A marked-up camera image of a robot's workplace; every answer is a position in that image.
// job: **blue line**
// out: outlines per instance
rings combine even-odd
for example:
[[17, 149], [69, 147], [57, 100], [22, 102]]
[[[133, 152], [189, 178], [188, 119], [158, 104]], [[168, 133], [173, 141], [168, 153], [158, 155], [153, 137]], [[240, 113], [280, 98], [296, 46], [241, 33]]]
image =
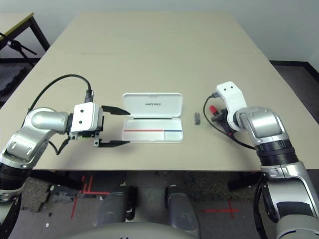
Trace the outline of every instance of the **blue line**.
[[183, 132], [183, 130], [171, 130], [171, 129], [165, 129], [164, 132]]

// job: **red tape mark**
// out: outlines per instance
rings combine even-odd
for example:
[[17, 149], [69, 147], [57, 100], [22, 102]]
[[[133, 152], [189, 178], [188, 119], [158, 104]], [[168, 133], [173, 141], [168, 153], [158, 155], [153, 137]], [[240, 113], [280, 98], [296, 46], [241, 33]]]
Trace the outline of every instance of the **red tape mark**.
[[[84, 183], [84, 181], [85, 181], [85, 176], [82, 176], [81, 182]], [[87, 184], [85, 183], [83, 186], [83, 190], [80, 190], [79, 193], [87, 194], [87, 195], [109, 195], [110, 194], [110, 192], [92, 192], [91, 191], [92, 182], [93, 182], [93, 176], [90, 177], [88, 191], [86, 191]], [[78, 201], [78, 197], [76, 195], [74, 198], [71, 218], [73, 218], [73, 216], [74, 216], [77, 201]]]
[[164, 129], [125, 129], [124, 132], [164, 132]]
[[76, 207], [77, 201], [78, 201], [78, 196], [75, 196], [75, 198], [74, 198], [74, 203], [73, 203], [73, 208], [72, 208], [72, 212], [71, 212], [71, 219], [72, 219], [73, 216], [74, 216], [74, 212], [75, 212], [75, 207]]
[[202, 209], [203, 213], [230, 213], [231, 219], [234, 219], [234, 213], [238, 213], [239, 209], [231, 207], [230, 199], [227, 200], [229, 209]]
[[232, 220], [234, 220], [234, 213], [232, 212], [230, 199], [228, 199], [228, 206], [229, 206], [229, 209], [230, 209], [230, 216], [231, 216], [231, 219], [232, 219]]

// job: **white plastic case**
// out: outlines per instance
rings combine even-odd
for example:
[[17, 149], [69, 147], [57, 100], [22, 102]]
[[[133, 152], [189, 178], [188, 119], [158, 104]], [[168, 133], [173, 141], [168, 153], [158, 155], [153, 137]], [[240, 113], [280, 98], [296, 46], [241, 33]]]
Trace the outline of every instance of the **white plastic case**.
[[183, 141], [181, 93], [125, 93], [122, 140], [135, 143], [179, 143]]

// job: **small gray object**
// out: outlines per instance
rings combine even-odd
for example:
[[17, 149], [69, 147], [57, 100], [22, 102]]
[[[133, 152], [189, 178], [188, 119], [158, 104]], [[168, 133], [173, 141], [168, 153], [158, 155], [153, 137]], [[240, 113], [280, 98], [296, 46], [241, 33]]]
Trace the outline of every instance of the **small gray object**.
[[200, 125], [200, 115], [198, 112], [195, 113], [195, 125]]

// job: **black tripod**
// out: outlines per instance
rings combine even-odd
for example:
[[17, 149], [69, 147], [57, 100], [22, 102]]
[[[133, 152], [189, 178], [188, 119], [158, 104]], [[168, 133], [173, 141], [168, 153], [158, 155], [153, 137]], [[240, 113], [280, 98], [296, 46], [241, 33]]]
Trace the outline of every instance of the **black tripod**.
[[2, 34], [0, 32], [0, 36], [4, 37], [7, 39], [7, 44], [10, 48], [12, 48], [13, 50], [16, 50], [18, 51], [23, 57], [25, 60], [27, 60], [27, 62], [32, 66], [34, 67], [34, 64], [30, 61], [30, 59], [25, 55], [25, 53], [22, 51], [22, 49], [25, 49], [29, 52], [31, 52], [32, 54], [36, 55], [36, 53], [34, 51], [31, 51], [29, 48], [26, 48], [25, 46], [21, 45], [20, 42], [16, 41], [16, 40], [13, 40], [11, 39], [10, 37], [7, 37], [6, 35]]

